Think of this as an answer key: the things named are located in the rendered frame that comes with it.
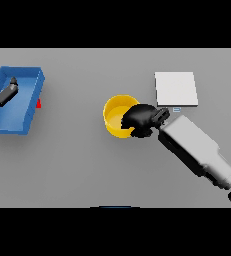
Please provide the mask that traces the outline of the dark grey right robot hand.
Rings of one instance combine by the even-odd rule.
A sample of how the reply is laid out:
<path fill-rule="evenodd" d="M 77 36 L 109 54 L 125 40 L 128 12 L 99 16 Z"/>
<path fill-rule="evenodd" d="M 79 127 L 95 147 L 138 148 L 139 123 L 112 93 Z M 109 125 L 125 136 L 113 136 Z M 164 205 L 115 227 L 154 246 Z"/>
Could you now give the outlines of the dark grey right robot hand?
<path fill-rule="evenodd" d="M 132 137 L 145 138 L 153 133 L 152 128 L 159 129 L 170 116 L 167 108 L 157 109 L 149 104 L 132 106 L 121 119 L 121 128 L 134 128 Z"/>

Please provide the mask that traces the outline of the yellow bowl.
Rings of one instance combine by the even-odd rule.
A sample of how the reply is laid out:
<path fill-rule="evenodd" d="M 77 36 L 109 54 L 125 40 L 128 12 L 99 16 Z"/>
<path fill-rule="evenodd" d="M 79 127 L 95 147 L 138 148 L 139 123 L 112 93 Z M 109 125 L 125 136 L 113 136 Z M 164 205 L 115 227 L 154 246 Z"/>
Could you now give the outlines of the yellow bowl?
<path fill-rule="evenodd" d="M 118 94 L 111 97 L 103 107 L 103 120 L 107 131 L 120 139 L 129 138 L 133 128 L 122 129 L 121 120 L 123 115 L 134 105 L 138 104 L 138 100 L 126 94 Z"/>

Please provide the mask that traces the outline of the pale square measuring scale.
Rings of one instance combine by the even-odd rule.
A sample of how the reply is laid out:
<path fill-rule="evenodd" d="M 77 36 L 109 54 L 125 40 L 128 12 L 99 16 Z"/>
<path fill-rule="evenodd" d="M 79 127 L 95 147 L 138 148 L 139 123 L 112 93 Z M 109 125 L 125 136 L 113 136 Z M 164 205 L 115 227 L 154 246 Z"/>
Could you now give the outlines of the pale square measuring scale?
<path fill-rule="evenodd" d="M 156 72 L 154 80 L 158 107 L 198 106 L 193 72 Z"/>

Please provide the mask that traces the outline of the blue tray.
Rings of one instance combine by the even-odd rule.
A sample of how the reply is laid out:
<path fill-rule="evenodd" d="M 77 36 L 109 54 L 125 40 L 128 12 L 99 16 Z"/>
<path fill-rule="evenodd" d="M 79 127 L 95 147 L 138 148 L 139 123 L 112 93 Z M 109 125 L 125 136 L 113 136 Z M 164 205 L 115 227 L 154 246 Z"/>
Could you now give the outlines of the blue tray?
<path fill-rule="evenodd" d="M 18 93 L 0 107 L 0 134 L 27 135 L 45 76 L 40 67 L 0 67 L 0 92 L 15 77 Z"/>

